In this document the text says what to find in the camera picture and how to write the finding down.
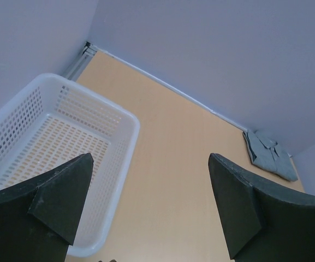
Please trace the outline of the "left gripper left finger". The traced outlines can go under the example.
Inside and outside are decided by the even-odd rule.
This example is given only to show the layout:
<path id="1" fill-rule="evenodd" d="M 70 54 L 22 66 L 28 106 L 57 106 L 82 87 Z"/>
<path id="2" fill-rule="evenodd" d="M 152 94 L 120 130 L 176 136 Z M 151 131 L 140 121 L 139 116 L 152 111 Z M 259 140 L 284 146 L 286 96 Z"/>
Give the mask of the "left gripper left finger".
<path id="1" fill-rule="evenodd" d="M 0 261 L 64 261 L 93 172 L 90 153 L 0 190 Z"/>

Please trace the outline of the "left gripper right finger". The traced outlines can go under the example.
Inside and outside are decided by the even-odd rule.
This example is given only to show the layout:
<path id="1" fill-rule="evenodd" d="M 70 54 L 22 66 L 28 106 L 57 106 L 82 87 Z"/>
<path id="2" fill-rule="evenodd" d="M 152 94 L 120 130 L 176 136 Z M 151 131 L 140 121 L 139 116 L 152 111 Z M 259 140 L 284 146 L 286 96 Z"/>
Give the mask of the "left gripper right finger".
<path id="1" fill-rule="evenodd" d="M 315 261 L 315 196 L 254 174 L 224 156 L 209 173 L 229 257 Z"/>

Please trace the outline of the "grey long sleeve shirt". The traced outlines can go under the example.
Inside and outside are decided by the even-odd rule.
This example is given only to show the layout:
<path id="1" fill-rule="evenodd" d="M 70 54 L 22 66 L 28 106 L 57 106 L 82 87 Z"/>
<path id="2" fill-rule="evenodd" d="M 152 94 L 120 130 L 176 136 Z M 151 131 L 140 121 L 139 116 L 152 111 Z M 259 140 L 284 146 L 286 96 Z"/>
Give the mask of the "grey long sleeve shirt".
<path id="1" fill-rule="evenodd" d="M 250 130 L 242 132 L 251 163 L 265 171 L 295 182 L 298 180 L 290 156 L 277 141 L 269 138 L 263 132 Z"/>

